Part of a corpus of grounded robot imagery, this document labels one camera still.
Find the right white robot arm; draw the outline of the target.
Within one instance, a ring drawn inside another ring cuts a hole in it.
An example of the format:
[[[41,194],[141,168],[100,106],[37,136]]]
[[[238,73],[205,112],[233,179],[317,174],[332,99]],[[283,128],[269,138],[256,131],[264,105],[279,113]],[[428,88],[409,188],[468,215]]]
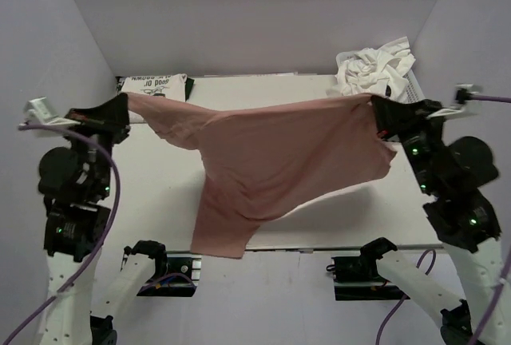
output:
[[[442,140],[449,118],[474,112],[479,96],[457,91],[449,108],[424,100],[403,104],[374,96],[378,135],[401,143],[422,193],[427,220],[450,256],[462,285],[454,295],[422,273],[385,238],[362,247],[361,262],[390,281],[438,326],[447,344],[510,341],[510,257],[501,251],[501,227],[481,187],[497,179],[489,146],[476,137]]]

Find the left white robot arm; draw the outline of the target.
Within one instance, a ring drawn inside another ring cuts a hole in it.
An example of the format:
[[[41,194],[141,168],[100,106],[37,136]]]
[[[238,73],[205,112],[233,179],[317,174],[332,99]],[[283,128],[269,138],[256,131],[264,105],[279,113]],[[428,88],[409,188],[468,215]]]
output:
[[[168,269],[164,245],[141,240],[125,248],[121,273],[105,299],[91,305],[97,261],[119,206],[118,195],[111,208],[99,203],[109,197],[110,181],[118,172],[112,165],[113,146],[129,135],[128,97],[120,94],[97,107],[71,109],[64,117],[42,97],[27,104],[26,115],[52,132],[68,131],[69,142],[48,151],[38,165],[53,298],[41,318],[38,343],[114,344],[114,318],[147,281]]]

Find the pink t shirt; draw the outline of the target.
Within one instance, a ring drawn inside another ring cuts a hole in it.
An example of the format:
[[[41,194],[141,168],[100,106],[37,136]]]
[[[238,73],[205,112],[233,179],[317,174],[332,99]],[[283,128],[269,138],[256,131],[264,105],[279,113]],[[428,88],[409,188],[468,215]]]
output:
[[[259,227],[329,192],[379,180],[396,152],[378,138],[367,94],[219,111],[130,93],[161,139],[200,153],[193,253],[239,259]]]

